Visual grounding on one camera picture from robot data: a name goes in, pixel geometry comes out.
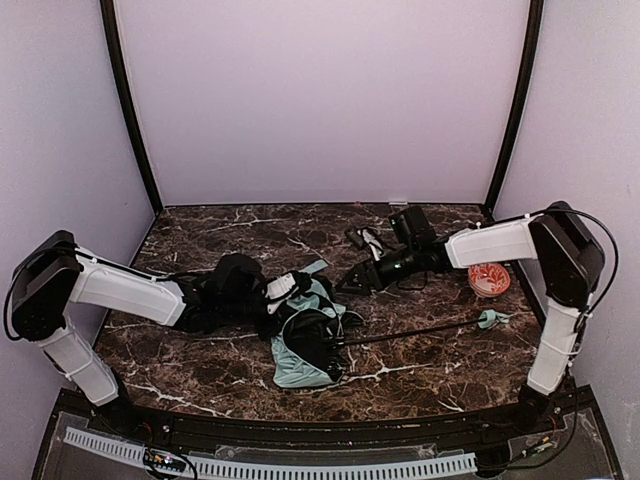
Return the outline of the mint green folding umbrella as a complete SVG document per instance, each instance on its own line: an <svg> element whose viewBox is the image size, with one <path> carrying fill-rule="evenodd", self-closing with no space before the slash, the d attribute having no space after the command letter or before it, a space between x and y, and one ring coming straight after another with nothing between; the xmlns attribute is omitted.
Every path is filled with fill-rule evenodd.
<svg viewBox="0 0 640 480"><path fill-rule="evenodd" d="M310 288L283 302L275 312L280 328L270 336L275 363L273 382L282 389L311 389L337 383L345 373L338 353L344 329L362 317L334 301L331 282L321 274L319 259L301 270L311 275Z"/></svg>

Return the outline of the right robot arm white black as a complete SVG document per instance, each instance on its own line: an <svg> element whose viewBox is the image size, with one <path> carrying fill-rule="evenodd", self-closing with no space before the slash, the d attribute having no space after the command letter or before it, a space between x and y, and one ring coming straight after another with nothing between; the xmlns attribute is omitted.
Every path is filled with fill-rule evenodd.
<svg viewBox="0 0 640 480"><path fill-rule="evenodd" d="M605 251L588 228L600 220L556 201L542 210L448 236L438 236L418 206L392 214L389 221L402 249L356 264L339 280L337 292L367 296L417 273L522 260L538 264L545 320L512 418L518 430L532 430L567 379L586 324L611 287L600 282Z"/></svg>

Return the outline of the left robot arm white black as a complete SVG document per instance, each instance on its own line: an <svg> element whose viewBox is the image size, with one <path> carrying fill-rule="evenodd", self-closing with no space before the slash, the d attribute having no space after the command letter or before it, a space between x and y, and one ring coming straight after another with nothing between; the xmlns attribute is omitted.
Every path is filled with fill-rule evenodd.
<svg viewBox="0 0 640 480"><path fill-rule="evenodd" d="M3 305L5 335L38 345L96 407L125 399L115 373L75 327L75 304L122 312L166 329L210 333L268 319L293 285L268 280L249 256L223 256L207 272L143 273L95 255L59 230L14 270Z"/></svg>

